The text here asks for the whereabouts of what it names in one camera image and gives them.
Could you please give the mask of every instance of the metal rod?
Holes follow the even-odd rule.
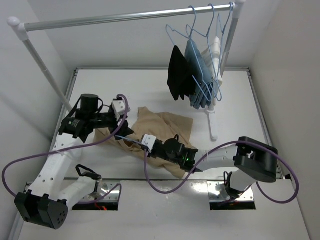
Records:
[[[221,60],[221,65],[220,65],[221,77],[224,75],[224,72],[225,72],[227,60],[229,57],[229,52],[231,49],[231,44],[232,44],[236,29],[237,29],[238,20],[239,20],[238,18],[232,18],[232,21],[231,21],[229,34],[226,39],[225,48],[224,48],[224,52],[223,52],[222,60]]]
[[[229,11],[229,10],[230,10],[230,4],[214,6],[215,12],[223,12],[223,11]],[[197,14],[211,13],[212,7],[211,6],[196,7],[195,11]],[[191,14],[194,14],[194,11],[192,8],[184,8],[184,9],[177,9],[177,10],[150,11],[150,12],[139,12],[139,13],[129,13],[129,14],[118,14],[118,15],[83,17],[83,18],[57,20],[57,21],[25,23],[24,27],[27,32],[31,32],[31,31],[61,29],[61,28],[94,25],[94,24],[134,21],[134,20],[141,20],[141,19],[166,18],[166,17],[191,15]]]
[[[61,91],[60,87],[58,86],[57,82],[55,81],[54,77],[52,76],[51,72],[48,70],[47,66],[45,65],[44,61],[39,56],[37,50],[31,43],[29,39],[23,41],[23,44],[28,49],[29,53],[32,55],[35,62],[38,64],[39,68],[41,69],[43,75],[46,77],[46,79],[49,81],[50,85],[56,92],[56,94],[59,96],[61,102],[65,106],[65,108],[70,112],[72,110],[72,107],[64,95],[64,93]]]

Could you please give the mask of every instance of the wall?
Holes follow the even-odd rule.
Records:
[[[320,239],[319,11],[318,0],[284,0],[251,65],[271,138],[299,177],[313,240]]]
[[[7,17],[37,22],[26,0],[5,1],[0,7],[0,169],[9,162],[50,148],[61,106],[51,86],[29,52],[7,25]],[[45,32],[30,33],[30,39],[53,76],[65,91],[71,74]],[[45,159],[13,165],[6,179],[11,189],[22,191],[34,180]],[[0,184],[0,239],[8,239],[17,210],[14,198]]]
[[[227,4],[228,0],[28,0],[40,21],[92,16],[183,9]],[[238,23],[228,66],[251,63],[281,0],[247,0]],[[206,32],[212,15],[198,14],[196,29]],[[47,34],[69,69],[83,66],[168,66],[173,49],[165,26],[170,24],[184,32],[193,23],[193,15],[115,22],[91,26],[48,30]],[[216,24],[212,28],[215,35]],[[186,39],[172,35],[184,52]],[[196,37],[200,50],[207,48],[204,38]]]

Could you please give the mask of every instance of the black cloth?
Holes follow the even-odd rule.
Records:
[[[172,50],[167,85],[176,101],[179,96],[185,100],[185,96],[189,97],[196,93],[196,82],[193,78],[192,68],[177,46],[174,46]]]

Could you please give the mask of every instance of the brown cloth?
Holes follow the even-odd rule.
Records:
[[[138,108],[138,120],[132,126],[134,134],[128,135],[127,138],[140,142],[145,134],[154,135],[158,140],[165,142],[168,139],[179,135],[179,142],[183,143],[187,148],[194,147],[190,144],[190,135],[194,120],[189,117],[175,115],[169,112],[153,113],[146,107]],[[94,141],[100,141],[110,135],[108,128],[100,128],[95,130]],[[118,140],[112,137],[109,141],[102,144],[112,144],[127,152],[132,152],[140,159],[144,159],[144,151],[138,144],[128,142],[126,140]],[[185,171],[180,166],[161,158],[148,158],[148,164],[167,169],[176,178],[182,179]]]

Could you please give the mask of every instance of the table surface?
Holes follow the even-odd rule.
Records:
[[[117,94],[128,98],[131,112],[129,125],[138,119],[138,107],[147,107],[154,113],[169,112],[192,118],[190,142],[200,150],[211,150],[220,144],[247,136],[265,142],[257,106],[246,71],[226,71],[221,87],[223,99],[216,106],[218,141],[212,142],[208,116],[203,109],[190,107],[189,99],[174,101],[167,86],[168,70],[141,69],[80,69],[74,83],[70,103],[73,106],[81,94],[96,94],[110,104]],[[92,142],[92,133],[86,143]],[[81,164],[97,171],[105,179],[145,180],[143,161],[111,145],[83,149]],[[68,178],[77,178],[75,165],[69,168]],[[216,168],[195,173],[191,180],[222,180],[224,171],[237,168]],[[151,179],[176,179],[163,168],[148,166]]]
[[[188,181],[175,193],[145,181],[122,181],[118,211],[70,211],[59,230],[25,222],[19,240],[308,240],[297,200],[276,204],[254,185],[256,210],[210,210],[207,189]],[[170,189],[177,181],[156,181]],[[290,180],[263,183],[279,200],[293,194]]]

